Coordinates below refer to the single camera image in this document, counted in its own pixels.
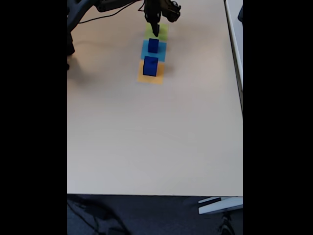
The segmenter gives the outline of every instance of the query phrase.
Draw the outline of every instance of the yellow block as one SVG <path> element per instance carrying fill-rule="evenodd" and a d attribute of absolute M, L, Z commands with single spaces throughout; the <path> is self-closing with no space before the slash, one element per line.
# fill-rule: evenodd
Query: yellow block
<path fill-rule="evenodd" d="M 137 82 L 162 85 L 163 84 L 163 78 L 164 78 L 164 65 L 165 64 L 163 62 L 157 63 L 156 77 L 146 76 L 146 75 L 142 74 L 143 73 L 143 60 L 141 60 L 139 62 Z"/>

